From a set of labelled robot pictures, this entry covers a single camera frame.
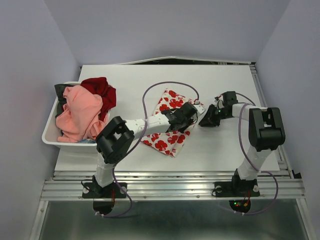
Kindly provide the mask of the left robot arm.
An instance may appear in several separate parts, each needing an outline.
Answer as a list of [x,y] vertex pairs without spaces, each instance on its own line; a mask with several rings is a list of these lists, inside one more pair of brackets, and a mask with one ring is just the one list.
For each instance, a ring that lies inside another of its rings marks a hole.
[[127,156],[132,142],[156,133],[182,133],[204,112],[201,104],[186,102],[178,109],[164,110],[147,119],[112,118],[95,139],[98,162],[89,190],[100,197],[108,196],[114,182],[113,169]]

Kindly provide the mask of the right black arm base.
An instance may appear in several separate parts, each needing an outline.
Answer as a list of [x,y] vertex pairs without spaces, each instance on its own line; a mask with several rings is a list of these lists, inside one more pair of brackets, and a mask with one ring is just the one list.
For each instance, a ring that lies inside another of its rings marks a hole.
[[211,194],[217,198],[259,197],[256,182],[233,184],[231,181],[216,181]]

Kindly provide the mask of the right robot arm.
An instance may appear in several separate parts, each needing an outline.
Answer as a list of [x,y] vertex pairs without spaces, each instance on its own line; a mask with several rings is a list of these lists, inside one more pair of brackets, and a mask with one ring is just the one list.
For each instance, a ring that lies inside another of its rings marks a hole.
[[252,100],[239,102],[239,93],[226,91],[215,98],[199,122],[200,127],[218,127],[222,120],[237,118],[238,123],[248,122],[249,149],[245,150],[242,135],[238,135],[244,155],[242,164],[235,170],[231,181],[216,181],[212,195],[218,198],[258,197],[258,174],[268,156],[286,140],[280,109],[258,107]]

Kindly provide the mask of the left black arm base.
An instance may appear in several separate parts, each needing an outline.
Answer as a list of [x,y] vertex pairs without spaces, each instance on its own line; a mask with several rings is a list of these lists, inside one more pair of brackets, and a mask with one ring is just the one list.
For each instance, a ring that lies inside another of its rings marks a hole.
[[125,199],[127,196],[115,182],[101,187],[96,182],[81,182],[83,199]]

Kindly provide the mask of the red poppy print skirt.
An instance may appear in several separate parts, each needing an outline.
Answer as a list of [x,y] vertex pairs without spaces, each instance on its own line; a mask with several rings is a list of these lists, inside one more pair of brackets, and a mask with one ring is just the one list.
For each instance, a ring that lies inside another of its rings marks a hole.
[[155,107],[153,115],[168,117],[171,125],[165,132],[146,135],[142,138],[141,142],[162,154],[171,156],[172,158],[176,157],[190,136],[195,124],[190,126],[185,132],[173,131],[172,124],[176,118],[173,116],[173,113],[176,110],[183,111],[184,113],[190,112],[190,105],[194,105],[195,101],[198,100],[187,98],[172,89],[166,88]]

